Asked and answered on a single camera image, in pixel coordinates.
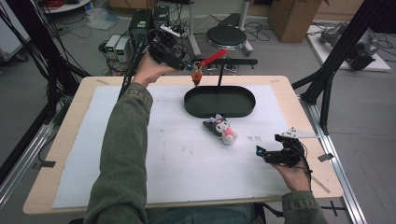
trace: gray floor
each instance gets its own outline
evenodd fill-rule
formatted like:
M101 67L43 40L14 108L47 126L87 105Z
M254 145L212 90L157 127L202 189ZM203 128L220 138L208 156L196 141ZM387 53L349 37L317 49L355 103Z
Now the gray floor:
M59 16L56 21L77 21L82 16L83 12L77 10ZM197 20L195 26L209 20L212 19ZM247 21L266 24L265 18L248 18ZM106 69L106 61L97 49L99 44L108 40L111 34L124 33L129 21L119 20L117 26L108 31L90 30L85 24L86 20L69 26L73 34L64 35L62 40L85 70L101 76ZM290 82L295 82L319 69L320 63L306 40L301 44L280 44L272 32L265 33L270 36L269 41L250 42L254 48L250 58L259 60L259 64L255 69L241 67L242 75L284 75ZM197 36L197 39L204 56L215 51L204 42L203 36ZM383 59L395 61L395 56L382 50L378 54ZM240 51L233 51L229 56L245 57ZM392 70L388 73L340 70L333 81L329 132L367 223L392 223L396 219L396 153L393 149L396 145L393 131L396 126L396 102L393 99L396 94L396 64L389 63L389 66ZM46 103L46 81L32 60L9 62L0 67L0 72L0 162L4 162ZM305 89L303 87L296 92L302 93ZM0 211L0 223L68 223L73 218L83 217L83 214L25 215L22 207L37 174L35 169L27 172ZM335 206L344 206L340 199L333 201ZM329 200L319 200L319 203L330 206ZM279 203L272 203L272 206L280 209ZM337 214L338 217L333 211L325 211L329 223L350 223L345 211ZM268 212L267 220L268 223L283 223L282 218Z

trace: wooden table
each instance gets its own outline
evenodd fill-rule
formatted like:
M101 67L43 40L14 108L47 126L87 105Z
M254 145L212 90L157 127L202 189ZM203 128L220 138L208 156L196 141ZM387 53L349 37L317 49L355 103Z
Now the wooden table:
M201 85L215 85L219 77L207 76ZM82 80L78 92L70 105L64 122L52 144L47 161L56 161L53 168L43 167L25 202L23 212L26 214L54 214L64 212L81 212L79 209L52 209L52 202L58 189L64 164L74 145L79 126L90 105L93 93L99 86L120 86L123 77L86 77ZM151 85L187 85L192 86L189 76L165 76ZM271 85L278 101L280 110L288 127L314 132L300 105L288 79L282 76L226 76L222 85ZM312 190L316 198L338 198L343 190L333 168L328 161L320 162L318 157L324 154L323 147L316 138L301 139L309 148L308 162L313 173Z

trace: electronic equipment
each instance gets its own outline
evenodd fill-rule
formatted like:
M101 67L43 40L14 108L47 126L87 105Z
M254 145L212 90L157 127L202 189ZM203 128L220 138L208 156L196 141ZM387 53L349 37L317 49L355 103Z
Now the electronic equipment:
M256 155L262 157L267 163L283 163L289 167L300 161L304 155L304 148L298 139L282 137L276 134L275 140L283 145L280 151L267 151L262 147L256 146Z
M138 8L134 10L134 15L132 16L131 24L129 25L129 33L131 34L131 39L136 42L143 42L145 40L146 34L150 29L154 27L152 22L152 15L150 9Z
M162 25L161 29L156 32L156 37L148 46L149 54L157 63L166 63L168 66L178 70L187 69L191 71L193 68L192 64L183 62L176 56L176 50L173 49L177 43L175 36L180 35L169 29Z
M108 59L117 60L116 46L119 43L120 38L120 35L113 35L110 40L108 40L105 46Z
M347 23L340 22L332 29L323 31L319 41L321 43L329 43L330 46L334 47L346 28ZM360 71L375 61L372 56L378 50L378 38L375 37L374 32L369 28L356 46L348 53L346 62L353 70Z
M128 63L132 55L131 45L129 44L129 38L122 37L119 40L119 44L116 46L117 59L120 63Z
M298 138L317 137L314 133L308 133L298 129L288 129L282 134L276 134L275 140L282 143L283 148L279 151L267 151L263 147L256 146L256 155L262 157L265 162L287 164L294 166L300 160L305 160L304 147Z
M154 26L158 29L161 25L169 26L169 6L156 6L152 15Z

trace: stuffed animal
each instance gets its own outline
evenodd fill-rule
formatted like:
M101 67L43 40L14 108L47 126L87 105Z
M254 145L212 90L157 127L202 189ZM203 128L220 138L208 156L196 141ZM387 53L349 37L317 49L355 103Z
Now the stuffed animal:
M238 136L238 133L230 128L227 119L220 114L217 114L215 118L204 121L203 124L226 145L232 145Z

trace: hand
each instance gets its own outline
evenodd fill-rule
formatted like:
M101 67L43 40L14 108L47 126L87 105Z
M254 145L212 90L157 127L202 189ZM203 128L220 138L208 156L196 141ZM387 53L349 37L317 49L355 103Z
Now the hand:
M158 64L154 61L154 59L151 58L151 56L147 52L140 61L136 75L134 75L132 82L136 82L144 87L147 87L149 83L156 82L157 79L163 74L178 71L180 70Z
M291 191L310 190L308 177L304 165L299 161L295 166L289 167L281 164L271 164L282 175L283 180Z

